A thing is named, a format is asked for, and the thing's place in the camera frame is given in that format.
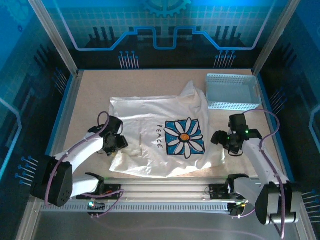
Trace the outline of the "grey metal panel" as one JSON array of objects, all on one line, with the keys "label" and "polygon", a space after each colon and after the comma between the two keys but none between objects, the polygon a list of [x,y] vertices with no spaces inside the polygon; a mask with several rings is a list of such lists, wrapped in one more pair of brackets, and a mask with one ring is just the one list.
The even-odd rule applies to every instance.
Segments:
[{"label": "grey metal panel", "polygon": [[11,240],[281,240],[276,227],[254,214],[235,218],[214,213],[110,212],[92,219],[86,212],[44,212],[28,208],[28,197],[11,201]]}]

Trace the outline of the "aluminium frame cross rail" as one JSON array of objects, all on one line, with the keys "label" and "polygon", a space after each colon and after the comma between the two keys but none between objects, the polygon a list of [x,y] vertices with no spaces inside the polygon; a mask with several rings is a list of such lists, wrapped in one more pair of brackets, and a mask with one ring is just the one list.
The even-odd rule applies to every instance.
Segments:
[{"label": "aluminium frame cross rail", "polygon": [[[210,184],[220,184],[220,183],[199,183],[195,179],[191,180],[181,180],[176,179],[133,179],[129,180],[129,183],[122,184],[119,179],[115,180],[115,183],[112,183],[110,180],[104,179],[104,186],[107,190],[111,191],[111,196],[104,197],[100,199],[118,199],[120,197],[119,191],[123,189],[125,192],[134,192],[135,194],[141,194],[142,192],[147,192],[152,194],[157,192],[161,197],[164,197],[166,194],[172,194],[173,197],[182,197],[183,192],[190,192],[192,194],[203,191],[204,194],[209,195],[209,185]],[[75,196],[79,199],[86,199],[82,195]]]}]

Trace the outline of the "aluminium frame post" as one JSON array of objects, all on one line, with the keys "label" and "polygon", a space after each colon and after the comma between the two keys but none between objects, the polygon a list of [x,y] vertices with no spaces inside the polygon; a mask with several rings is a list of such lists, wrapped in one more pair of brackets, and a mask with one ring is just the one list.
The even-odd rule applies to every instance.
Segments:
[{"label": "aluminium frame post", "polygon": [[295,13],[298,5],[301,0],[288,0],[285,8],[283,9],[281,15],[279,16],[270,36],[268,37],[266,44],[262,48],[254,66],[253,66],[253,75],[257,76],[268,60],[270,54],[275,48],[277,42],[282,36],[285,28],[287,27],[289,21],[291,20],[293,14]]},{"label": "aluminium frame post", "polygon": [[66,44],[63,41],[55,23],[41,0],[28,0],[44,30],[58,51],[61,59],[74,78],[78,77],[78,67],[74,62]]}]

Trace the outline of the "black controller box with LED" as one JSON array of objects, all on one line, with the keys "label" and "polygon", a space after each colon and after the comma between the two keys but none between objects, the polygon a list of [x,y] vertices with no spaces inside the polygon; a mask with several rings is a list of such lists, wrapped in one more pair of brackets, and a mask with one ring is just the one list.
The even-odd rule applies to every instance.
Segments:
[{"label": "black controller box with LED", "polygon": [[228,203],[227,209],[229,211],[229,215],[232,217],[238,217],[243,214],[245,209],[244,203]]},{"label": "black controller box with LED", "polygon": [[89,211],[103,211],[106,208],[106,204],[104,202],[98,202],[95,200],[91,200],[87,204],[87,209]]}]

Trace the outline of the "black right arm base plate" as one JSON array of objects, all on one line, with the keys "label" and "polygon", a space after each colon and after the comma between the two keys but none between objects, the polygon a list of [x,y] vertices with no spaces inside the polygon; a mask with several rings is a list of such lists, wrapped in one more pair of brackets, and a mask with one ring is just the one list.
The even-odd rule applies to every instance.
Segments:
[{"label": "black right arm base plate", "polygon": [[245,198],[236,193],[228,184],[210,184],[208,194],[211,200],[244,200]]}]

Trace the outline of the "pale blue perforated basket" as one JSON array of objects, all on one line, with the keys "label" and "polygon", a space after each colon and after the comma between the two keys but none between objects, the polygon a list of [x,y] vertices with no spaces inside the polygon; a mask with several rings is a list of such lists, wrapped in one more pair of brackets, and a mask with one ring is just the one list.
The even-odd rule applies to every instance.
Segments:
[{"label": "pale blue perforated basket", "polygon": [[244,112],[262,104],[254,75],[208,73],[205,89],[210,110]]}]

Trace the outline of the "white t-shirt with daisy print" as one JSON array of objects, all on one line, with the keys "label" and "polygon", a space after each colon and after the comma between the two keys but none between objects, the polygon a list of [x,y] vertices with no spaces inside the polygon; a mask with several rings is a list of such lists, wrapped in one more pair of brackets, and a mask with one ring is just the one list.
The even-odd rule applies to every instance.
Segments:
[{"label": "white t-shirt with daisy print", "polygon": [[205,94],[188,82],[179,95],[112,97],[110,114],[123,123],[128,146],[114,157],[110,171],[143,178],[169,178],[217,167],[221,146],[211,142]]}]

